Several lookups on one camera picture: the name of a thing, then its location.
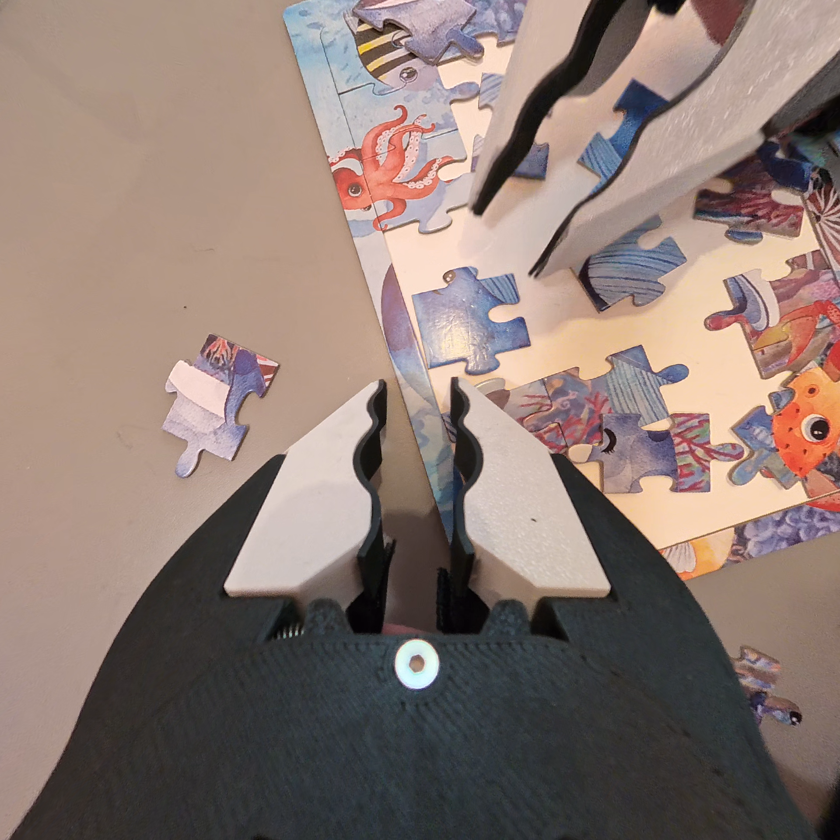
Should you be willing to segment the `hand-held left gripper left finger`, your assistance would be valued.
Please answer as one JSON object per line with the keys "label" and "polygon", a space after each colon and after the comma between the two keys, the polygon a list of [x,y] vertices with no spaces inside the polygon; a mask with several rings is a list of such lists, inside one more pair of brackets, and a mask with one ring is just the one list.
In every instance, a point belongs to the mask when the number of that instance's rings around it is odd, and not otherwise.
{"label": "hand-held left gripper left finger", "polygon": [[228,595],[336,601],[357,633],[378,634],[391,546],[373,477],[382,464],[383,380],[290,446],[224,583]]}

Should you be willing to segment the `group of assembled puzzle pieces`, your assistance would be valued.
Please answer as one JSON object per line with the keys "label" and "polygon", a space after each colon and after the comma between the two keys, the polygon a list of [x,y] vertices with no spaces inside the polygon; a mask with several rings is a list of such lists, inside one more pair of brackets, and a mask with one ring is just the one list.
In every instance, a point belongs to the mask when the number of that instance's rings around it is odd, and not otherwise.
{"label": "group of assembled puzzle pieces", "polygon": [[[476,9],[464,32],[474,38],[498,35],[498,45],[513,43],[527,2],[468,2]],[[403,46],[409,34],[394,24],[377,29],[353,14],[350,2],[323,2],[326,15],[312,26],[320,35],[315,59],[329,69],[333,99],[327,150],[330,170],[351,235],[369,281],[372,297],[380,294],[381,326],[395,366],[417,445],[442,519],[450,517],[455,498],[452,464],[454,440],[448,415],[440,407],[429,378],[416,314],[410,314],[385,234],[418,224],[417,235],[431,235],[451,223],[450,211],[467,204],[484,138],[477,134],[470,172],[451,176],[441,170],[466,162],[466,148],[451,105],[478,97],[478,109],[492,110],[504,74],[482,71],[480,83],[463,81],[446,87],[436,64],[429,64]],[[661,97],[665,70],[643,68],[636,79]],[[783,204],[802,202],[815,231],[815,252],[829,279],[838,277],[838,130],[819,138],[800,136],[782,150],[798,153],[814,165],[805,193],[773,191]],[[623,234],[574,269],[583,293],[597,312],[624,300],[647,306],[666,291],[663,278],[686,263],[684,249],[673,238],[643,247],[640,238],[658,229],[660,216]]]}

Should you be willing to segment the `purple seahorse loose piece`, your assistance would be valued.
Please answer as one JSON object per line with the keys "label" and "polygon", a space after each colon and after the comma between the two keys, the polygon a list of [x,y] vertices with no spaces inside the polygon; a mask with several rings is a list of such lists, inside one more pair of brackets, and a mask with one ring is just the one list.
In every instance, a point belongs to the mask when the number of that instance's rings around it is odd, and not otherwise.
{"label": "purple seahorse loose piece", "polygon": [[792,700],[775,694],[781,674],[781,663],[776,658],[754,647],[741,646],[739,656],[732,658],[731,664],[757,725],[765,718],[793,727],[802,723],[800,708]]}

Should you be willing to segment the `whale eyelash puzzle piece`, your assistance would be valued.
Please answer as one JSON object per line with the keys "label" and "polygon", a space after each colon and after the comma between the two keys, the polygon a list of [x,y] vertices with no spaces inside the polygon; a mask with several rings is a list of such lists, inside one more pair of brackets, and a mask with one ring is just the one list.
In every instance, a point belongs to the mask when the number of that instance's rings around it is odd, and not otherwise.
{"label": "whale eyelash puzzle piece", "polygon": [[587,462],[602,468],[602,491],[607,494],[641,492],[641,479],[666,477],[676,489],[678,464],[676,445],[670,430],[640,427],[639,414],[602,415],[602,438],[595,444]]}

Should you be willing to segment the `ocean print puzzle board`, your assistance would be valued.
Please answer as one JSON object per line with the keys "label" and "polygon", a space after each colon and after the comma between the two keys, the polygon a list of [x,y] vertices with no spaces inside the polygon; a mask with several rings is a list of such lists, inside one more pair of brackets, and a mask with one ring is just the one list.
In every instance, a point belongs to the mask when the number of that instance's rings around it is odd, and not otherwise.
{"label": "ocean print puzzle board", "polygon": [[[312,26],[326,18],[316,17],[328,10],[322,4],[297,3],[283,18],[329,161],[332,114],[324,106],[335,90],[329,69],[321,69],[326,62],[314,57],[322,45]],[[723,224],[696,220],[699,191],[729,191],[718,179],[722,172],[664,207],[656,214],[660,227],[640,238],[644,248],[673,238],[687,257],[663,278],[666,291],[653,303],[624,300],[596,311],[574,273],[588,257],[573,268],[530,274],[551,229],[601,190],[592,191],[596,175],[584,169],[575,184],[574,173],[563,169],[568,161],[575,170],[594,134],[609,137],[621,123],[613,110],[627,85],[620,72],[642,80],[643,68],[665,70],[663,95],[671,102],[721,48],[688,2],[606,6],[617,16],[591,74],[552,106],[484,215],[455,209],[446,229],[417,235],[418,224],[409,224],[386,232],[385,242],[415,322],[413,295],[443,288],[448,270],[472,266],[480,279],[515,277],[519,303],[495,307],[489,318],[523,318],[530,346],[499,353],[499,367],[484,375],[467,374],[462,363],[428,371],[453,437],[448,378],[460,374],[552,453],[591,464],[584,472],[600,489],[601,465],[586,460],[601,442],[603,414],[639,414],[640,427],[670,430],[676,489],[671,479],[654,476],[641,479],[641,492],[613,496],[687,580],[838,531],[838,509],[813,506],[802,484],[785,489],[758,475],[737,486],[729,478],[750,455],[732,431],[746,415],[757,406],[773,413],[770,395],[810,366],[838,382],[838,276],[829,279],[819,266],[820,243],[807,215],[796,238],[766,234],[755,245],[732,242]],[[496,34],[478,36],[484,55],[477,59],[451,45],[436,64],[444,85],[480,83],[485,69],[505,74],[517,36],[503,46]],[[442,177],[470,172],[474,138],[485,138],[492,117],[477,105],[478,97],[451,104],[466,161],[445,167]]]}

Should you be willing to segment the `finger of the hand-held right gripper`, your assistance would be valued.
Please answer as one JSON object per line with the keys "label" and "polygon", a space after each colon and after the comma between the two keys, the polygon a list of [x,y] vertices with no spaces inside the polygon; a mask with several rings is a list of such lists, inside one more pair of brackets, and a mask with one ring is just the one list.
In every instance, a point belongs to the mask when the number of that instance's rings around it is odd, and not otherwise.
{"label": "finger of the hand-held right gripper", "polygon": [[552,106],[580,81],[592,63],[583,46],[596,2],[530,1],[492,109],[471,192],[471,212],[481,216],[530,151]]}
{"label": "finger of the hand-held right gripper", "polygon": [[832,58],[838,1],[751,2],[716,61],[647,118],[616,173],[575,206],[530,274],[573,268],[764,142],[762,126]]}

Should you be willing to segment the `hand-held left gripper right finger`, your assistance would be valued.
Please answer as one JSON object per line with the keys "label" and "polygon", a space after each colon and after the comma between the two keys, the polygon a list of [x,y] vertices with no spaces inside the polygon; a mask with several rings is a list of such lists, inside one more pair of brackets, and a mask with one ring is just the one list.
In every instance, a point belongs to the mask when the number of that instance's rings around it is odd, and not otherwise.
{"label": "hand-held left gripper right finger", "polygon": [[455,497],[437,629],[476,634],[500,601],[528,615],[546,597],[607,596],[610,584],[550,451],[489,397],[454,377]]}

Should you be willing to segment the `blue whale eye puzzle piece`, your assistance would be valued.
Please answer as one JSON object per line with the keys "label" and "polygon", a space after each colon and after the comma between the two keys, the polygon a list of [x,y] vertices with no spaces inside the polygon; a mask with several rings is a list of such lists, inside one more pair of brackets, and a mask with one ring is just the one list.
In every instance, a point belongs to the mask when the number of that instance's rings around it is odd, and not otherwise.
{"label": "blue whale eye puzzle piece", "polygon": [[495,307],[519,303],[513,274],[480,279],[475,267],[465,266],[446,271],[444,283],[413,295],[428,368],[463,361],[468,375],[483,375],[499,367],[498,353],[529,347],[524,318],[488,317]]}

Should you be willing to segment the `orange pufferfish puzzle piece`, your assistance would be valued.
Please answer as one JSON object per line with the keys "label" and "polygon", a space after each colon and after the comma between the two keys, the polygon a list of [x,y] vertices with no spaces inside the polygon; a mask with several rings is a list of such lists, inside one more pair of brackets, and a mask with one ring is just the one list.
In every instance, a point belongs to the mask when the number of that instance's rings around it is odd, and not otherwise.
{"label": "orange pufferfish puzzle piece", "polygon": [[830,501],[839,490],[839,384],[819,366],[792,376],[770,395],[768,413],[757,406],[732,428],[749,457],[729,478],[742,486],[762,475],[783,488],[801,484],[813,506],[838,509]]}

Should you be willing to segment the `person's right hand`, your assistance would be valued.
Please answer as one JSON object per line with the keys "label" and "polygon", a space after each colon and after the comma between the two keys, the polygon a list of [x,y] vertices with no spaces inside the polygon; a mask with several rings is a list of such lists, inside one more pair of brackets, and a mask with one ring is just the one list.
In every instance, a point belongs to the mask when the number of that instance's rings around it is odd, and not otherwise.
{"label": "person's right hand", "polygon": [[723,46],[748,1],[688,1],[701,21],[710,41]]}

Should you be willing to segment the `grey blue red-striped puzzle piece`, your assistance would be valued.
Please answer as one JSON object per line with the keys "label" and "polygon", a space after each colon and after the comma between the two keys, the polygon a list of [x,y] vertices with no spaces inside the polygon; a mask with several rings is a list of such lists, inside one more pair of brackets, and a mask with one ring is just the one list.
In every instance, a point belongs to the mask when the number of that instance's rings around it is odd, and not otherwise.
{"label": "grey blue red-striped puzzle piece", "polygon": [[212,333],[192,364],[175,364],[164,387],[175,401],[162,427],[186,441],[175,467],[179,477],[193,473],[202,452],[235,457],[248,431],[237,422],[239,408],[248,394],[266,393],[278,368],[276,361]]}

